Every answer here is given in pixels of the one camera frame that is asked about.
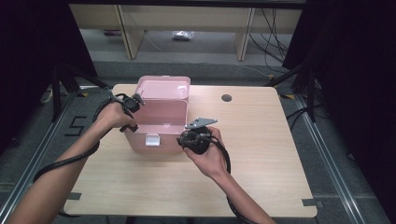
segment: pink metal box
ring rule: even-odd
[[[189,77],[141,77],[135,93],[145,101],[134,113],[138,129],[125,132],[132,149],[182,151],[177,138],[185,130],[189,104]]]

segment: table surface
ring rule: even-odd
[[[134,93],[120,84],[114,93]],[[231,102],[221,100],[223,94]],[[269,87],[192,86],[188,120],[218,119],[232,175],[271,217],[314,217],[312,194],[276,90]],[[179,153],[137,153],[112,130],[90,156],[77,184],[74,215],[233,217],[221,189]]]

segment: black cable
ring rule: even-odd
[[[315,222],[316,222],[317,224],[320,224],[320,222],[319,222],[319,220],[318,220],[318,217],[315,217]]]
[[[294,119],[293,123],[290,126],[290,130],[293,130],[294,124],[296,123],[297,119],[304,113],[304,111],[300,112],[299,115]]]
[[[250,36],[251,40],[253,41],[253,43],[254,43],[260,50],[264,51],[264,61],[265,61],[265,65],[266,65],[269,69],[271,69],[272,71],[274,71],[274,72],[285,73],[285,72],[278,71],[278,70],[272,68],[272,67],[268,64],[268,62],[267,62],[267,54],[270,55],[271,57],[273,57],[274,59],[278,60],[280,63],[283,63],[283,61],[282,61],[281,59],[279,59],[278,57],[276,57],[275,54],[269,52],[268,50],[264,49],[261,45],[259,45],[259,44],[254,40],[254,38],[253,38],[253,36],[252,36],[251,34],[249,34],[249,36]]]
[[[221,153],[222,153],[223,156],[224,156],[224,160],[225,160],[225,162],[226,162],[226,165],[227,165],[227,167],[226,167],[226,168],[227,168],[227,172],[230,174],[230,173],[231,173],[231,160],[230,160],[230,155],[228,154],[228,152],[227,152],[227,150],[225,149],[225,147],[220,143],[220,141],[219,141],[219,139],[218,139],[217,137],[211,136],[211,138],[216,139],[216,141],[213,141],[212,139],[209,139],[209,138],[206,138],[206,137],[203,138],[203,139],[205,139],[206,141],[209,141],[209,142],[213,143],[213,144],[221,151]],[[239,218],[239,220],[241,220],[243,223],[247,223],[247,224],[256,224],[256,222],[253,222],[253,221],[251,221],[250,219],[244,217],[242,214],[240,214],[240,213],[238,212],[238,210],[236,210],[236,208],[233,206],[233,203],[232,203],[231,200],[228,198],[228,196],[227,196],[226,198],[227,198],[228,205],[230,205],[231,211],[233,211],[233,213],[235,214],[235,216],[236,216],[237,218]]]
[[[88,150],[88,151],[86,151],[86,152],[84,152],[84,153],[82,153],[80,155],[77,155],[75,157],[68,158],[68,159],[65,159],[65,160],[62,160],[62,161],[56,161],[56,162],[54,162],[54,163],[52,163],[50,165],[45,166],[44,168],[39,170],[37,172],[37,174],[35,174],[35,178],[34,178],[33,182],[36,182],[37,179],[40,178],[40,176],[44,175],[45,173],[47,173],[49,171],[52,171],[52,170],[57,169],[57,168],[59,168],[61,166],[65,166],[67,164],[70,164],[70,163],[73,163],[73,162],[76,162],[76,161],[81,161],[81,160],[83,160],[85,158],[88,158],[89,156],[91,156],[93,153],[95,153],[97,151],[97,149],[99,148],[99,145],[100,145],[100,141],[98,141],[95,144],[95,146],[93,146],[90,150]],[[61,217],[80,217],[80,216],[68,215],[64,211],[58,212],[58,215],[61,216]]]
[[[272,47],[274,47],[274,48],[279,48],[279,46],[277,46],[277,45],[271,43],[269,40],[267,40],[267,38],[265,38],[265,36],[264,36],[262,33],[260,33],[260,35],[261,35],[262,38],[265,40],[265,42],[269,43]]]
[[[313,107],[314,107],[314,109],[315,109],[315,108],[323,107],[323,105],[314,105]],[[298,110],[294,111],[293,113],[291,113],[290,115],[287,115],[287,116],[286,116],[286,119],[289,119],[289,118],[293,117],[294,115],[296,115],[296,114],[298,114],[298,113],[300,112],[300,114],[299,114],[299,115],[294,119],[294,121],[292,122],[292,124],[291,124],[291,126],[290,126],[290,130],[293,129],[293,127],[294,127],[294,125],[295,125],[297,119],[298,119],[303,113],[305,113],[305,112],[307,112],[307,111],[308,111],[308,107],[304,107],[304,108],[298,109]]]
[[[111,224],[109,217],[106,217],[106,224]]]
[[[283,44],[277,39],[276,31],[274,31],[274,25],[276,24],[276,23],[275,23],[275,16],[276,16],[276,13],[274,12],[274,10],[275,10],[275,9],[273,8],[273,27],[271,27],[271,24],[270,24],[270,22],[268,21],[267,16],[265,15],[265,12],[264,12],[263,8],[262,8],[262,15],[264,16],[264,18],[265,18],[265,20],[266,20],[266,22],[267,22],[267,24],[268,24],[268,27],[269,27],[270,30],[271,30],[271,34],[274,35],[274,38],[276,39],[276,43],[278,44],[278,47],[279,47],[279,48],[283,47],[285,50],[288,50],[288,47],[286,47],[285,45],[283,45]]]
[[[249,34],[249,36],[250,36],[251,40],[253,41],[253,43],[257,46],[257,48],[259,48],[260,50],[264,51],[266,54],[270,55],[271,57],[273,57],[274,59],[276,59],[278,62],[283,63],[283,60],[282,60],[282,59],[276,57],[275,54],[271,53],[271,52],[268,51],[267,49],[263,48],[260,44],[258,44],[251,34]]]

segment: box lid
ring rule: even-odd
[[[190,82],[189,77],[144,76],[139,78],[135,92],[145,100],[187,100]]]

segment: box latch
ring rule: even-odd
[[[157,147],[160,145],[160,135],[155,133],[146,134],[146,146]]]

